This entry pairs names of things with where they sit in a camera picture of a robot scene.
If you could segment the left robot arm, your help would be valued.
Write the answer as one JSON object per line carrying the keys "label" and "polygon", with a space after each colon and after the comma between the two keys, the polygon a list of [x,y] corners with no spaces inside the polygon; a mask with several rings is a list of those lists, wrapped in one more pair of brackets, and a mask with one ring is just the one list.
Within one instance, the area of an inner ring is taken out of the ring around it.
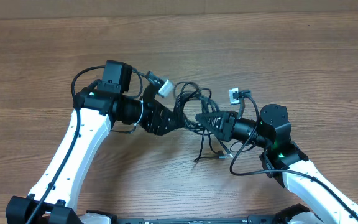
{"label": "left robot arm", "polygon": [[102,78],[80,92],[71,86],[74,110],[65,136],[28,195],[10,199],[8,223],[116,223],[116,216],[107,212],[76,214],[83,181],[114,123],[140,126],[156,136],[183,127],[173,112],[155,99],[170,94],[171,80],[113,60],[100,69]]}

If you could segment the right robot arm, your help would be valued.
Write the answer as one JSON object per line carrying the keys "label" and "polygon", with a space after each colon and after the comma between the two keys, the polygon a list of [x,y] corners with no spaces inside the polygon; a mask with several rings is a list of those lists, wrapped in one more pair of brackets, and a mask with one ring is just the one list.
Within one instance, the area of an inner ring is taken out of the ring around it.
{"label": "right robot arm", "polygon": [[197,114],[196,120],[218,139],[265,149],[259,156],[270,178],[297,195],[323,223],[358,223],[358,204],[331,184],[291,139],[285,106],[264,106],[257,121],[234,111]]}

